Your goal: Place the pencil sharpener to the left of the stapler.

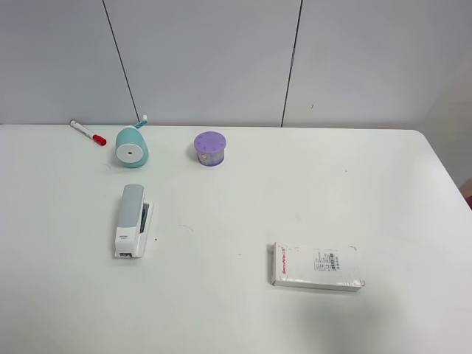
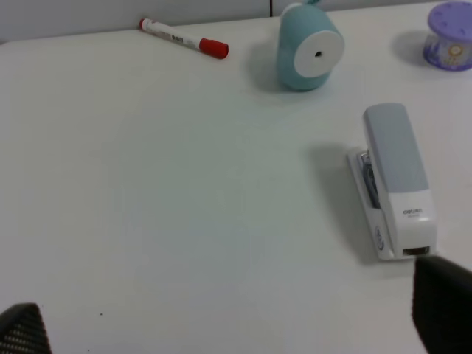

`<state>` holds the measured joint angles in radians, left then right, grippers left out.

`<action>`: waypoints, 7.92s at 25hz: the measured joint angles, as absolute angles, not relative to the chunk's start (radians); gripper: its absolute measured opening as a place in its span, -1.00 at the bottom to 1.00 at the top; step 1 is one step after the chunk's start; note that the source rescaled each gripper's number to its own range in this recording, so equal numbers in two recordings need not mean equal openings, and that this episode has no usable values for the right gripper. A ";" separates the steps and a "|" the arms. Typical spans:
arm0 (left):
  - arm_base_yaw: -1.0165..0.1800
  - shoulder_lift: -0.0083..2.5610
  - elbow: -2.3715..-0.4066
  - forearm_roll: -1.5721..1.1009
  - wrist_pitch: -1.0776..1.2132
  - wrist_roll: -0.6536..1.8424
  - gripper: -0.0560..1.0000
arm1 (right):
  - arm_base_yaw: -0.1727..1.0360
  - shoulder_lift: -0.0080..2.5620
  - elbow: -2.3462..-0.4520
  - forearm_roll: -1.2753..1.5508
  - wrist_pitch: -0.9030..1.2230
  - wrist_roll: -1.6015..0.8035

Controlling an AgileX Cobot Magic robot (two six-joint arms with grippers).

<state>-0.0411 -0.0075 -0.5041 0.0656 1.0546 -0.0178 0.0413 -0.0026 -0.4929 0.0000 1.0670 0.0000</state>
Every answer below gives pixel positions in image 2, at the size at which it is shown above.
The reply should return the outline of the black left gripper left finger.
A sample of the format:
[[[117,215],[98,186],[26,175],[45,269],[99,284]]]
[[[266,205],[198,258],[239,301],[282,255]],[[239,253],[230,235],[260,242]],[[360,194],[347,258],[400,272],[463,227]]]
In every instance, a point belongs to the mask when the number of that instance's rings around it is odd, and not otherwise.
[[[15,304],[1,313],[1,353],[52,353],[49,337],[35,303]]]

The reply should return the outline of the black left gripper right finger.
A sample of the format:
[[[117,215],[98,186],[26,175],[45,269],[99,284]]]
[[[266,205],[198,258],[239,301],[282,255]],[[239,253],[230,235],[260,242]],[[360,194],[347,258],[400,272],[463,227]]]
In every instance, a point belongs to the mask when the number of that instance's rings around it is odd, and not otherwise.
[[[427,353],[470,353],[471,271],[442,257],[418,257],[412,320]]]

